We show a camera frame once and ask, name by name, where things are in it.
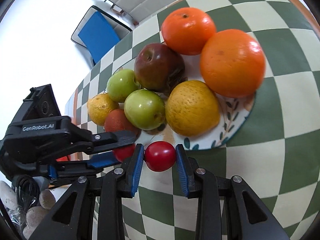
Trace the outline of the red cherry tomato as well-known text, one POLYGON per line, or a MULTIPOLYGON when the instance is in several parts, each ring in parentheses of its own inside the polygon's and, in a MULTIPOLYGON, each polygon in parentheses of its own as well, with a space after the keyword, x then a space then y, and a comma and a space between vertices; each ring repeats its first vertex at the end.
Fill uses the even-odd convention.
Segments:
POLYGON ((163 172, 171 168, 176 161, 176 151, 166 141, 151 143, 145 150, 147 167, 154 172, 163 172))

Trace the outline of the red apple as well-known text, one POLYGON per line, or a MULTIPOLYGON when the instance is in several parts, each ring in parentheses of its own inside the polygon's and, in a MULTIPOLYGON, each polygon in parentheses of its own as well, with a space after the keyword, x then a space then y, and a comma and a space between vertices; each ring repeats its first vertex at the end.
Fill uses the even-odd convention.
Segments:
POLYGON ((180 83, 184 71, 181 55, 162 43, 146 45, 134 65, 136 79, 143 88, 166 95, 180 83))

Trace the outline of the green checkered tablecloth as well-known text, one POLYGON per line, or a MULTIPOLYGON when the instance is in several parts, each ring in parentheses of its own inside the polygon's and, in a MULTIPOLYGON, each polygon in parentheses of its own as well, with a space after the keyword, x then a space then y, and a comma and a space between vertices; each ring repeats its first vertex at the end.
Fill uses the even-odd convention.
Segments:
POLYGON ((78 85, 65 113, 101 132, 88 117, 87 100, 105 90, 116 59, 161 41, 164 19, 182 7, 207 12, 218 30, 247 32, 266 54, 265 80, 244 124, 223 147, 189 155, 217 176, 241 176, 289 238, 300 239, 319 213, 319 25, 299 0, 180 0, 112 48, 78 85))

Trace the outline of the floral ceramic plate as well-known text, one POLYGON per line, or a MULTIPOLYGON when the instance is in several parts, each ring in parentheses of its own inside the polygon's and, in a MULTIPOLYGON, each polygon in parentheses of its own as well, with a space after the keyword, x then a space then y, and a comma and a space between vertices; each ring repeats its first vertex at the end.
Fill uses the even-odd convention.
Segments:
MULTIPOLYGON (((200 80, 204 82, 199 68, 200 56, 185 56, 185 75, 187 80, 200 80)), ((134 70, 135 59, 127 56, 121 56, 116 59, 112 66, 112 75, 122 69, 134 70)), ((148 146, 155 141, 167 141, 172 145, 182 144, 186 150, 207 150, 210 148, 223 147, 226 142, 239 130, 244 122, 249 117, 254 101, 255 94, 246 98, 226 98, 217 95, 220 107, 220 122, 212 130, 199 135, 198 137, 184 137, 175 133, 167 124, 162 131, 151 130, 142 131, 136 140, 136 143, 141 143, 148 146)))

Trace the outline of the red tomato with stem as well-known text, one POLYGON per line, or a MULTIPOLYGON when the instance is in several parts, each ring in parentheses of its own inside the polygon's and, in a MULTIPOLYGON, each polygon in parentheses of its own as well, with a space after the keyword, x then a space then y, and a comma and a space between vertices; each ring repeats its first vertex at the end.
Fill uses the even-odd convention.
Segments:
POLYGON ((113 150, 113 154, 117 159, 117 161, 122 163, 126 158, 129 158, 134 154, 135 148, 136 148, 135 144, 115 148, 113 150))

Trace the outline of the small yellow lemon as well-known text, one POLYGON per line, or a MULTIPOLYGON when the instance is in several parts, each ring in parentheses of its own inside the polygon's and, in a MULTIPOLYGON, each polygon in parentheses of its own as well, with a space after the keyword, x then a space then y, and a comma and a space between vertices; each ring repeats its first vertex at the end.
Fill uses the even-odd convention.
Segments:
POLYGON ((87 102, 88 115, 99 126, 104 126, 107 116, 115 109, 119 109, 119 103, 113 101, 107 93, 98 94, 87 102))

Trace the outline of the green apple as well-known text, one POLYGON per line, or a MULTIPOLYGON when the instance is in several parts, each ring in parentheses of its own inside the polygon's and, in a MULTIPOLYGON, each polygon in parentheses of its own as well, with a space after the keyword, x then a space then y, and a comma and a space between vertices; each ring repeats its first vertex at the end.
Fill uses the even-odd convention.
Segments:
POLYGON ((133 126, 149 131, 165 121, 165 103, 156 93, 139 89, 126 98, 124 113, 133 126))
POLYGON ((109 78, 106 89, 113 101, 124 103, 132 92, 141 89, 141 85, 133 70, 121 69, 109 78))

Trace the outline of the dark red-orange fruit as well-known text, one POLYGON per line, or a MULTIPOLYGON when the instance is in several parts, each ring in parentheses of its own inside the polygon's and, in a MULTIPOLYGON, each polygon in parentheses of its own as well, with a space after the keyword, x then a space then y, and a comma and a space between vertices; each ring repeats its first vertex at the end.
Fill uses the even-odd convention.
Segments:
POLYGON ((140 129, 129 122, 123 109, 115 109, 109 113, 104 124, 105 132, 131 131, 137 136, 140 129))

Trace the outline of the large orange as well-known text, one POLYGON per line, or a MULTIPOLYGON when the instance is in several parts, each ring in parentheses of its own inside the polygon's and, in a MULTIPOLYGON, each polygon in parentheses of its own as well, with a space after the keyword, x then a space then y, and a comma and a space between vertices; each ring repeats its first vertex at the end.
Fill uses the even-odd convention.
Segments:
POLYGON ((162 23, 164 42, 182 55, 199 55, 216 33, 212 18, 198 8, 184 7, 170 13, 162 23))
POLYGON ((242 30, 227 29, 213 35, 200 55, 200 72, 207 86, 228 98, 254 94, 266 71, 258 41, 242 30))

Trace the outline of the large yellow lemon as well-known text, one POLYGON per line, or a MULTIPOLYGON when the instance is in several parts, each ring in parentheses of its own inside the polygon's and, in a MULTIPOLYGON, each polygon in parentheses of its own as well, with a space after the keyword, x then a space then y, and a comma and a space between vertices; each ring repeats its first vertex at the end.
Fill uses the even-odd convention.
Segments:
POLYGON ((219 101, 204 82, 184 81, 170 93, 165 106, 165 116, 175 133, 196 137, 219 124, 219 101))

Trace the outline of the chair with blue cushion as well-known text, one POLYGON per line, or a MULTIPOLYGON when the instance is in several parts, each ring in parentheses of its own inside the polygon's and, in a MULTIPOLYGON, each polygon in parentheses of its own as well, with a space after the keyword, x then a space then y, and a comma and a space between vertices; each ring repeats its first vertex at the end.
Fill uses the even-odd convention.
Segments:
POLYGON ((93 5, 73 31, 71 40, 86 48, 96 64, 131 31, 130 25, 93 5))

